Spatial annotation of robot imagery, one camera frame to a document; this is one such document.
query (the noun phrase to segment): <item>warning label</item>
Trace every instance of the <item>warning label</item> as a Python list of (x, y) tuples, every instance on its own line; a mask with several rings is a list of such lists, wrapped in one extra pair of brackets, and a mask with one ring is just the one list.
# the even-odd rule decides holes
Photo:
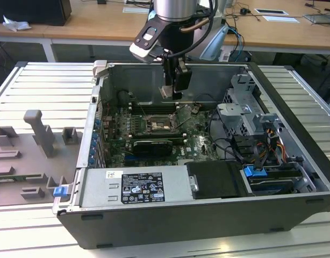
[(165, 202), (161, 173), (123, 174), (121, 190), (123, 204)]

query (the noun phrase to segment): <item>blue latch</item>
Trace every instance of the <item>blue latch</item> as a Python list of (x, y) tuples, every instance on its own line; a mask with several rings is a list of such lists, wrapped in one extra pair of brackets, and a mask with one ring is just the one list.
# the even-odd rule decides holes
[(243, 169), (246, 177), (250, 176), (267, 176), (266, 170), (263, 168), (262, 170), (256, 170), (253, 166), (247, 166)]
[(68, 187), (55, 187), (53, 196), (54, 197), (67, 197)]

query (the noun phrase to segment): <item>black computer case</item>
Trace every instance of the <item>black computer case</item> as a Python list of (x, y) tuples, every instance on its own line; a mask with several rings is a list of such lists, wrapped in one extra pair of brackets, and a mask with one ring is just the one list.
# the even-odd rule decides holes
[(0, 23), (8, 19), (63, 26), (72, 12), (69, 0), (0, 0)]

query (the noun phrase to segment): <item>small circuit board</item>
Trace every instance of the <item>small circuit board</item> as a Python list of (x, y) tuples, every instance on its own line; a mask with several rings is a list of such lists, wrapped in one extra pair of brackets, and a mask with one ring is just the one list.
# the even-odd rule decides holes
[(219, 160), (209, 139), (209, 111), (179, 106), (172, 114), (132, 114), (111, 108), (104, 119), (107, 167), (184, 165)]

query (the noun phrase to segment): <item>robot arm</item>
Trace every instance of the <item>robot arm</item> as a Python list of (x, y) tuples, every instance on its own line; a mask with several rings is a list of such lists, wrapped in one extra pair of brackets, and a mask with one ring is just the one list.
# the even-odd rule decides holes
[[(213, 28), (218, 0), (209, 0), (209, 8), (198, 0), (154, 0), (156, 15), (142, 28), (130, 51), (143, 62), (157, 59), (165, 73), (163, 97), (181, 99), (189, 86), (192, 71), (185, 65), (185, 55), (200, 45)], [(205, 33), (194, 43), (196, 30), (209, 23)]]

